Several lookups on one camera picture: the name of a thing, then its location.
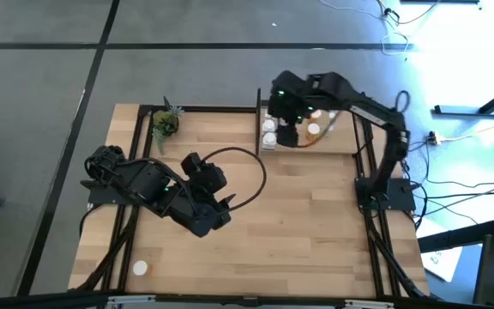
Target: metal bracket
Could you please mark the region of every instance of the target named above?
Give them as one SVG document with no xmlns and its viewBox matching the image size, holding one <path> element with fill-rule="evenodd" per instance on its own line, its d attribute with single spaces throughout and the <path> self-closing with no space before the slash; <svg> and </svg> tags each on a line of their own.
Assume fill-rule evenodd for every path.
<svg viewBox="0 0 494 309">
<path fill-rule="evenodd" d="M 408 179 L 390 179 L 388 198 L 379 201 L 371 195 L 372 183 L 373 179 L 370 178 L 355 179 L 356 196 L 361 209 L 415 210 L 413 193 L 404 189 L 411 186 Z"/>
<path fill-rule="evenodd" d="M 393 303 L 369 300 L 346 300 L 345 308 L 394 309 Z"/>
<path fill-rule="evenodd" d="M 131 295 L 108 297 L 108 305 L 138 304 L 155 302 L 155 295 Z"/>
</svg>

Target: wire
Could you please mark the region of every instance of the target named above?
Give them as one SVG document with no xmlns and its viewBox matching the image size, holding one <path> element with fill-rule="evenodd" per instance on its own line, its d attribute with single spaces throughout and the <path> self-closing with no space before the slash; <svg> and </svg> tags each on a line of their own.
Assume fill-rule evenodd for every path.
<svg viewBox="0 0 494 309">
<path fill-rule="evenodd" d="M 423 198 L 423 197 L 419 197 L 418 195 L 415 195 L 415 194 L 413 194 L 413 196 L 414 196 L 414 197 L 417 197 L 417 198 L 421 198 L 421 199 Z M 441 203 L 438 203 L 438 202 L 435 202 L 435 201 L 432 201 L 432 200 L 428 200 L 428 202 L 430 202 L 430 203 L 434 203 L 434 204 L 439 205 L 439 206 L 441 206 L 441 207 L 440 207 L 439 209 L 432 210 L 431 212 L 427 212 L 425 215 L 432 215 L 432 214 L 435 214 L 435 213 L 436 213 L 436 212 L 438 212 L 438 211 L 441 211 L 441 210 L 444 210 L 444 209 L 445 209 L 445 210 L 447 210 L 448 212 L 450 212 L 450 213 L 452 213 L 452 214 L 454 214 L 454 215 L 458 215 L 458 216 L 461 216 L 461 217 L 465 217 L 465 218 L 467 218 L 467 219 L 471 220 L 471 221 L 472 221 L 474 224 L 476 224 L 476 225 L 478 225 L 478 224 L 479 224 L 477 221 L 475 221 L 475 220 L 474 220 L 471 216 L 469 216 L 469 215 L 459 214 L 458 212 L 455 212 L 455 211 L 453 211 L 452 209 L 449 209 L 449 208 L 448 208 L 448 207 L 446 207 L 445 205 L 443 205 L 443 204 L 441 204 Z"/>
<path fill-rule="evenodd" d="M 79 222 L 79 237 L 81 237 L 81 235 L 83 234 L 83 224 L 85 223 L 85 219 L 87 219 L 87 217 L 93 212 L 95 211 L 96 209 L 98 209 L 100 206 L 102 206 L 102 204 L 94 204 L 93 207 L 91 207 L 91 209 L 89 209 L 85 215 L 83 215 L 83 217 L 81 218 L 81 221 Z"/>
<path fill-rule="evenodd" d="M 422 192 L 425 194 L 425 197 L 423 198 L 423 201 L 425 201 L 425 204 L 422 207 L 422 212 L 420 214 L 420 218 L 415 222 L 415 231 L 417 231 L 419 229 L 420 225 L 422 224 L 422 219 L 426 215 L 426 209 L 428 206 L 428 193 L 426 192 L 426 189 L 422 186 L 422 184 L 420 184 L 416 181 L 412 181 L 412 180 L 409 180 L 409 181 L 411 181 L 412 183 L 414 183 L 416 185 L 419 185 L 419 188 L 422 189 Z"/>
<path fill-rule="evenodd" d="M 408 23 L 411 23 L 413 21 L 416 21 L 420 18 L 422 18 L 422 16 L 430 13 L 430 11 L 432 9 L 434 9 L 442 0 L 437 0 L 436 3 L 432 4 L 432 6 L 430 6 L 422 15 L 420 15 L 419 17 L 417 18 L 414 18 L 414 19 L 411 19 L 410 21 L 400 21 L 400 19 L 398 18 L 397 20 L 394 19 L 394 17 L 392 17 L 392 15 L 390 16 L 390 18 L 392 19 L 392 21 L 395 22 L 396 25 L 405 25 L 405 24 L 408 24 Z"/>
<path fill-rule="evenodd" d="M 447 141 L 447 142 L 455 142 L 455 141 L 460 141 L 461 139 L 464 139 L 464 138 L 468 138 L 468 137 L 472 137 L 472 136 L 477 136 L 479 133 L 483 133 L 485 131 L 488 131 L 488 130 L 491 130 L 491 129 L 494 129 L 494 125 L 490 128 L 485 128 L 485 129 L 482 129 L 482 130 L 477 130 L 475 131 L 474 133 L 470 133 L 470 134 L 467 134 L 465 136 L 458 136 L 458 137 L 444 137 L 442 138 L 441 140 L 442 141 Z"/>
<path fill-rule="evenodd" d="M 400 97 L 401 97 L 402 94 L 405 95 L 406 102 L 405 102 L 405 106 L 400 111 L 399 105 L 400 105 Z M 398 93 L 398 95 L 395 97 L 395 110 L 398 111 L 398 112 L 404 113 L 407 110 L 407 108 L 409 108 L 410 105 L 411 105 L 411 95 L 406 90 L 401 90 Z"/>
<path fill-rule="evenodd" d="M 458 204 L 458 203 L 462 203 L 462 202 L 465 202 L 465 201 L 471 200 L 471 199 L 476 198 L 476 197 L 481 197 L 481 196 L 483 196 L 483 195 L 488 195 L 489 193 L 491 193 L 491 192 L 493 192 L 493 191 L 494 191 L 494 188 L 493 188 L 493 189 L 491 189 L 491 190 L 489 190 L 489 191 L 486 191 L 486 192 L 476 193 L 476 194 L 475 194 L 475 195 L 473 195 L 473 196 L 470 196 L 470 197 L 467 197 L 467 198 L 463 198 L 463 199 L 461 199 L 460 201 L 456 201 L 456 202 L 451 203 L 451 204 L 449 204 L 449 205 L 447 205 L 447 206 L 444 206 L 444 207 L 445 207 L 445 208 L 447 208 L 447 207 L 451 207 L 451 206 L 453 206 L 453 205 L 456 205 L 456 204 Z"/>
<path fill-rule="evenodd" d="M 116 256 L 121 250 L 121 247 L 124 245 L 127 239 L 130 239 L 134 236 L 134 231 L 136 228 L 136 220 L 138 218 L 138 213 L 133 212 L 127 221 L 127 224 L 123 228 L 122 232 L 118 235 L 116 241 L 113 245 L 108 248 L 108 252 L 102 258 L 99 265 L 96 269 L 89 275 L 87 280 L 82 283 L 79 287 L 75 288 L 76 290 L 93 290 L 97 283 L 100 281 L 102 275 L 108 270 L 111 266 L 111 263 L 115 261 Z"/>
<path fill-rule="evenodd" d="M 323 5 L 325 5 L 325 6 L 330 7 L 331 9 L 345 9 L 345 10 L 352 10 L 352 11 L 355 11 L 355 12 L 358 12 L 358 13 L 361 13 L 361 14 L 369 15 L 369 16 L 371 16 L 371 17 L 373 17 L 373 18 L 375 18 L 375 19 L 381 20 L 381 21 L 385 21 L 386 23 L 388 23 L 388 24 L 390 25 L 390 27 L 392 28 L 392 30 L 393 30 L 393 31 L 392 31 L 391 33 L 389 33 L 389 32 L 388 32 L 388 29 L 387 29 L 387 33 L 388 33 L 388 34 L 386 34 L 386 35 L 384 35 L 383 37 L 381 37 L 381 46 L 382 46 L 382 50 L 381 50 L 381 52 L 382 52 L 384 55 L 387 55 L 387 56 L 398 56 L 398 55 L 403 55 L 403 54 L 407 51 L 407 48 L 409 47 L 409 44 L 410 44 L 410 43 L 409 43 L 409 38 L 408 38 L 405 34 L 401 33 L 401 32 L 400 32 L 400 31 L 398 31 L 397 29 L 395 29 L 394 25 L 393 25 L 393 24 L 392 24 L 389 20 L 387 20 L 386 18 L 381 17 L 381 16 L 374 15 L 374 14 L 372 14 L 371 12 L 366 12 L 366 11 L 363 11 L 363 10 L 361 10 L 361 9 L 355 9 L 355 8 L 340 8 L 340 7 L 336 7 L 336 6 L 334 6 L 333 4 L 331 4 L 331 3 L 327 3 L 327 2 L 325 2 L 325 1 L 323 1 L 323 0 L 318 0 L 318 2 L 319 2 L 319 3 L 321 3 L 321 4 L 323 4 Z M 402 52 L 390 53 L 390 52 L 387 52 L 387 51 L 386 51 L 386 48 L 384 47 L 384 40 L 385 40 L 385 39 L 387 39 L 387 38 L 389 38 L 391 34 L 397 34 L 397 35 L 400 35 L 401 37 L 403 37 L 403 39 L 405 39 L 406 44 L 405 44 L 405 48 L 403 49 L 403 51 L 402 51 Z"/>
<path fill-rule="evenodd" d="M 412 144 L 411 144 L 411 145 L 409 145 L 409 146 L 418 145 L 418 144 L 419 144 L 419 146 L 417 146 L 417 147 L 415 147 L 415 148 L 411 148 L 411 149 L 409 149 L 409 152 L 413 152 L 413 151 L 415 151 L 415 150 L 419 150 L 419 149 L 423 148 L 423 147 L 424 147 L 427 143 L 428 143 L 428 140 L 426 140 L 426 141 L 422 141 L 422 142 L 414 142 L 414 143 L 412 143 Z"/>
<path fill-rule="evenodd" d="M 476 185 L 465 185 L 465 184 L 462 184 L 460 182 L 452 181 L 452 180 L 449 180 L 449 181 L 434 181 L 434 180 L 430 180 L 430 150 L 428 149 L 428 143 L 426 144 L 426 156 L 427 156 L 427 158 L 424 158 L 425 159 L 425 163 L 426 163 L 425 180 L 428 181 L 431 184 L 435 184 L 435 185 L 453 184 L 453 185 L 461 185 L 463 187 L 471 188 L 471 189 L 475 189 L 475 188 L 477 188 L 477 187 L 479 187 L 481 185 L 494 185 L 494 182 L 479 183 L 479 184 L 476 184 Z"/>
<path fill-rule="evenodd" d="M 364 212 L 363 212 L 363 211 L 361 211 L 361 208 L 358 208 L 358 211 L 359 211 L 359 213 L 360 213 L 361 215 L 365 215 L 365 214 L 364 214 Z M 377 218 L 377 215 L 378 215 L 378 213 L 375 213 L 374 215 L 371 215 L 371 217 L 370 217 L 370 218 L 371 218 L 371 219 L 375 219 L 375 218 Z"/>
<path fill-rule="evenodd" d="M 441 196 L 441 197 L 428 197 L 428 198 L 433 198 L 433 199 L 439 199 L 439 198 L 450 198 L 450 197 L 470 197 L 474 195 L 493 195 L 494 192 L 485 192 L 485 193 L 463 193 L 463 194 L 452 194 L 448 196 Z"/>
<path fill-rule="evenodd" d="M 329 123 L 327 124 L 327 127 L 325 129 L 323 129 L 322 133 L 319 136 L 317 136 L 313 141 L 311 141 L 305 145 L 298 145 L 296 148 L 308 148 L 310 146 L 314 146 L 316 143 L 321 141 L 322 138 L 327 134 L 327 132 L 329 131 L 331 126 L 336 122 L 336 119 L 340 116 L 341 113 L 342 113 L 342 111 L 337 112 L 334 115 L 334 117 L 331 118 L 331 121 L 329 121 Z"/>
<path fill-rule="evenodd" d="M 222 214 L 225 214 L 225 213 L 229 213 L 231 211 L 234 211 L 236 209 L 240 209 L 243 206 L 245 206 L 246 204 L 252 202 L 255 198 L 257 198 L 261 194 L 262 190 L 264 189 L 264 186 L 266 185 L 267 174 L 266 174 L 266 167 L 264 166 L 264 163 L 262 163 L 261 158 L 259 158 L 256 154 L 253 154 L 252 152 L 250 152 L 247 149 L 243 149 L 243 148 L 240 148 L 240 147 L 226 147 L 226 148 L 218 149 L 218 150 L 216 150 L 216 151 L 214 151 L 214 152 L 206 155 L 205 158 L 203 158 L 202 160 L 203 161 L 206 161 L 207 159 L 211 158 L 212 156 L 215 156 L 217 154 L 220 154 L 220 153 L 223 153 L 223 152 L 226 152 L 226 151 L 232 151 L 232 150 L 236 150 L 236 151 L 240 151 L 240 152 L 246 153 L 247 155 L 250 155 L 253 158 L 255 158 L 255 160 L 258 162 L 258 164 L 260 164 L 261 169 L 262 169 L 262 182 L 261 182 L 261 186 L 255 192 L 255 194 L 253 194 L 253 196 L 247 198 L 245 201 L 239 203 L 236 206 L 230 207 L 229 209 L 226 209 L 224 211 L 219 212 L 217 215 L 222 215 Z"/>
</svg>

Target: white cable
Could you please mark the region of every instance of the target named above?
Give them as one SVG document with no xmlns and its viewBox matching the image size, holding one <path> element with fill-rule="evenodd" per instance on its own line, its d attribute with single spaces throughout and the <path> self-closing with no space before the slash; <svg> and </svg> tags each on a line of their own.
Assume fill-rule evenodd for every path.
<svg viewBox="0 0 494 309">
<path fill-rule="evenodd" d="M 474 133 L 471 133 L 471 134 L 468 134 L 468 135 L 465 135 L 465 136 L 459 136 L 459 137 L 442 137 L 440 136 L 440 140 L 441 141 L 445 141 L 445 142 L 454 142 L 454 141 L 459 141 L 461 139 L 464 139 L 464 138 L 468 138 L 468 137 L 472 137 L 472 136 L 477 136 L 479 133 L 483 133 L 487 130 L 491 130 L 491 129 L 494 129 L 494 125 L 492 127 L 489 127 L 489 128 L 485 128 L 485 129 L 482 129 L 482 130 L 477 130 L 475 131 Z"/>
<path fill-rule="evenodd" d="M 398 56 L 398 55 L 403 55 L 406 51 L 407 51 L 407 48 L 409 47 L 409 38 L 401 33 L 400 31 L 398 31 L 397 29 L 395 29 L 394 25 L 392 25 L 392 23 L 387 20 L 386 18 L 384 17 L 381 17 L 381 16 L 377 16 L 377 15 L 374 15 L 372 14 L 371 12 L 366 12 L 366 11 L 363 11 L 361 9 L 355 9 L 355 8 L 340 8 L 340 7 L 336 7 L 334 6 L 333 4 L 331 3 L 327 3 L 323 0 L 318 0 L 319 3 L 325 5 L 325 6 L 328 6 L 330 7 L 331 9 L 346 9 L 346 10 L 352 10 L 352 11 L 355 11 L 355 12 L 358 12 L 358 13 L 361 13 L 361 14 L 366 14 L 366 15 L 369 15 L 375 19 L 378 19 L 378 20 L 381 20 L 381 21 L 386 21 L 386 23 L 388 23 L 388 25 L 392 28 L 392 32 L 389 32 L 388 31 L 388 28 L 387 28 L 387 33 L 385 36 L 381 37 L 381 46 L 383 47 L 382 48 L 382 52 L 384 55 L 387 55 L 387 56 Z M 384 47 L 384 40 L 389 38 L 391 34 L 397 34 L 397 35 L 400 35 L 401 37 L 403 37 L 403 39 L 405 39 L 406 41 L 406 44 L 405 44 L 405 48 L 403 49 L 402 52 L 395 52 L 395 53 L 390 53 L 390 52 L 387 52 L 386 51 L 386 48 Z"/>
</svg>

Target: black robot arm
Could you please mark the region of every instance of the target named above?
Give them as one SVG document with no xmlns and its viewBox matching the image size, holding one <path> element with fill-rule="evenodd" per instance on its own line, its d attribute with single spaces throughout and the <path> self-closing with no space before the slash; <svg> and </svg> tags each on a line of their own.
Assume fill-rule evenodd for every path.
<svg viewBox="0 0 494 309">
<path fill-rule="evenodd" d="M 386 146 L 377 172 L 370 178 L 355 179 L 359 207 L 365 210 L 414 210 L 410 181 L 391 178 L 395 165 L 407 156 L 409 147 L 409 131 L 403 114 L 395 108 L 378 104 L 364 93 L 358 93 L 346 78 L 334 72 L 310 75 L 302 80 L 290 71 L 284 71 L 273 81 L 268 114 L 285 122 L 280 122 L 276 131 L 279 144 L 297 147 L 296 124 L 309 118 L 315 110 L 353 112 L 386 131 Z M 366 224 L 370 238 L 409 296 L 425 297 L 401 269 L 373 221 L 366 220 Z"/>
<path fill-rule="evenodd" d="M 353 112 L 386 131 L 386 146 L 377 173 L 371 179 L 360 179 L 359 189 L 364 191 L 360 196 L 361 205 L 372 208 L 377 200 L 387 209 L 390 177 L 396 163 L 407 156 L 409 147 L 409 131 L 403 114 L 358 93 L 346 78 L 334 72 L 310 75 L 303 80 L 290 71 L 283 71 L 273 81 L 268 114 L 286 122 L 277 129 L 279 144 L 297 147 L 295 124 L 309 118 L 315 110 Z"/>
</svg>

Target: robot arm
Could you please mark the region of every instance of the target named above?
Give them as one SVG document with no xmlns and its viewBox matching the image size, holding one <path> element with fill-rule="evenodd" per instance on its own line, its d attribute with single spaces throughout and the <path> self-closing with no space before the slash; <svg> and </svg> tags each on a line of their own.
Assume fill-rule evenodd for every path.
<svg viewBox="0 0 494 309">
<path fill-rule="evenodd" d="M 295 124 L 302 122 L 303 118 L 309 118 L 318 109 L 353 112 L 386 130 L 383 160 L 367 190 L 370 197 L 381 194 L 387 196 L 395 164 L 407 156 L 409 147 L 409 131 L 403 114 L 378 104 L 364 93 L 358 93 L 346 78 L 334 72 L 310 75 L 302 80 L 290 71 L 283 71 L 273 81 L 268 104 L 268 114 L 286 122 L 286 125 L 278 126 L 278 144 L 297 147 Z"/>
</svg>

